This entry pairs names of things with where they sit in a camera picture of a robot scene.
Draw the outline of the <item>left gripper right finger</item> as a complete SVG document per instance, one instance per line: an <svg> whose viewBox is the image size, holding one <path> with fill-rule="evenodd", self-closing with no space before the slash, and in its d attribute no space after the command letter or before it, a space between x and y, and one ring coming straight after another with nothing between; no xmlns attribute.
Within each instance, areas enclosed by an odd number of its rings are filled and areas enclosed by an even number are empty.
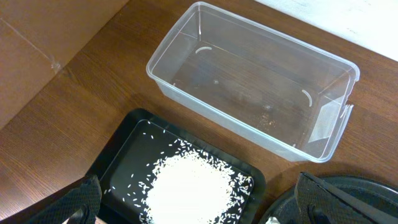
<svg viewBox="0 0 398 224"><path fill-rule="evenodd" d="M397 223L397 218L307 172L294 189L302 223Z"/></svg>

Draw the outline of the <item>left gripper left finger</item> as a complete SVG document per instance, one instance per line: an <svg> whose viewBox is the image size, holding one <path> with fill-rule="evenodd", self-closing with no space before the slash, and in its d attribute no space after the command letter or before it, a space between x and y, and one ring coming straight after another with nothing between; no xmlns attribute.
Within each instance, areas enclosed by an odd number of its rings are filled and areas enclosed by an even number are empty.
<svg viewBox="0 0 398 224"><path fill-rule="evenodd" d="M1 223L94 223L102 190L96 175L86 175Z"/></svg>

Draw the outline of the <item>white tissue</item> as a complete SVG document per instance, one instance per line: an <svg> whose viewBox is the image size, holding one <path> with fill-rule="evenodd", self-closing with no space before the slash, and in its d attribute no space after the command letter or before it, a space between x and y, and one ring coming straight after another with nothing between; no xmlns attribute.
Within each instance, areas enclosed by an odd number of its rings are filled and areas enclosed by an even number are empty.
<svg viewBox="0 0 398 224"><path fill-rule="evenodd" d="M280 224L276 217L269 217L265 224Z"/></svg>

